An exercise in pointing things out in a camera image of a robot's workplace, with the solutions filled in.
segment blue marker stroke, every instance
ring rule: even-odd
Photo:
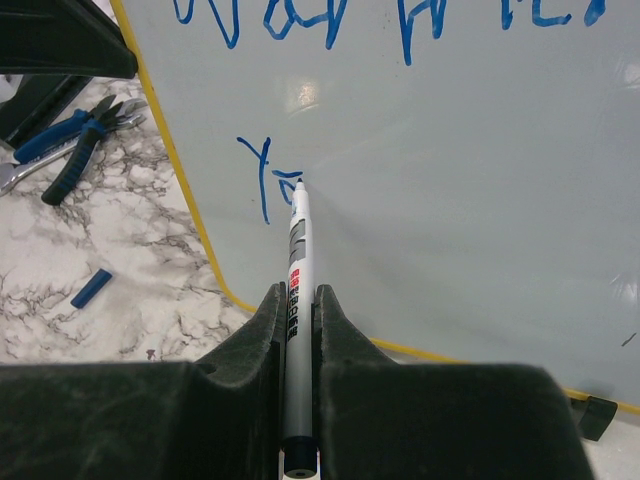
[[[338,2],[337,11],[334,9],[334,0],[327,0],[327,11],[325,13],[314,15],[313,17],[305,20],[298,15],[298,12],[293,5],[293,0],[284,0],[284,10],[287,13],[287,21],[282,29],[279,32],[276,32],[276,30],[271,26],[271,19],[273,18],[273,12],[278,3],[280,3],[280,0],[269,0],[262,23],[273,39],[284,40],[294,23],[297,23],[303,28],[311,28],[318,23],[327,22],[328,27],[325,48],[327,50],[331,50],[334,42],[336,41],[338,30],[340,29],[340,23],[344,16],[344,11],[347,8],[347,0],[338,0]]]
[[[180,7],[178,6],[178,0],[173,0],[173,8],[176,11],[176,18],[178,22],[183,25],[188,24],[193,17],[193,6],[196,0],[189,0],[189,7],[187,8],[187,14],[184,17],[180,16]],[[227,29],[224,27],[222,23],[222,19],[220,18],[220,14],[218,13],[218,7],[216,7],[214,0],[209,0],[209,5],[211,6],[211,10],[213,10],[213,15],[216,17],[216,22],[218,23],[218,27],[220,27],[220,32],[224,37],[224,41],[227,44],[227,48],[233,49],[238,43],[238,37],[240,36],[240,23],[238,21],[238,0],[231,0],[231,8],[233,10],[233,36],[229,38],[229,34],[227,33]]]
[[[260,160],[260,167],[258,169],[258,182],[260,183],[260,200],[262,202],[262,217],[264,218],[264,222],[269,225],[269,213],[267,212],[267,194],[265,193],[264,188],[264,169],[267,165],[269,165],[269,160],[267,160],[267,155],[269,154],[269,145],[271,145],[271,138],[267,137],[262,145],[262,152],[258,153],[258,151],[251,146],[249,142],[247,142],[242,137],[237,137],[236,140],[246,146],[253,154],[258,157]]]
[[[538,27],[552,27],[554,25],[566,25],[571,20],[571,14],[567,14],[564,17],[549,17],[542,18],[540,16],[540,2],[542,0],[533,0],[531,4],[531,17],[533,24]]]
[[[584,14],[584,24],[590,27],[598,21],[598,19],[604,15],[607,11],[606,0],[591,0],[586,13]]]
[[[513,22],[513,11],[509,8],[509,0],[502,0],[502,29],[509,30]]]
[[[301,171],[283,172],[281,170],[271,170],[271,173],[273,173],[276,177],[280,177],[281,179],[296,178],[296,177],[302,176]],[[296,189],[296,187],[291,182],[288,182],[287,180],[278,180],[278,184],[280,185],[280,192],[282,193],[282,198],[284,198],[284,201],[287,202],[287,205],[291,205],[293,202],[291,201],[291,198],[287,194],[285,187],[289,187],[291,192],[293,192]]]
[[[431,10],[431,30],[434,39],[442,35],[444,24],[444,11],[447,7],[447,0],[423,0],[413,7],[407,16],[404,8],[405,0],[398,0],[398,17],[400,18],[400,36],[402,37],[402,50],[404,52],[404,63],[411,65],[411,37],[413,35],[413,22],[415,17],[425,11]]]

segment blue marker cap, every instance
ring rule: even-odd
[[[98,270],[96,274],[91,277],[91,280],[87,282],[84,288],[80,290],[80,292],[75,297],[73,297],[73,300],[71,300],[71,305],[76,308],[84,307],[87,303],[89,303],[89,300],[91,300],[95,296],[95,294],[98,293],[109,280],[111,280],[112,276],[113,275],[111,275],[106,270]]]

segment pliers handle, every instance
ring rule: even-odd
[[[13,158],[24,165],[42,156],[48,150],[78,136],[89,116],[89,112],[77,109],[70,118],[52,125],[22,145],[13,153]]]

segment marker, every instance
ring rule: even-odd
[[[317,471],[317,446],[312,424],[312,310],[313,240],[309,195],[302,180],[293,192],[289,226],[289,277],[287,295],[287,347],[284,371],[282,446],[284,473],[309,478]]]

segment black clip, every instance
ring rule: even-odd
[[[582,436],[597,442],[613,420],[618,404],[604,398],[590,396],[586,400],[572,398],[571,409]]]

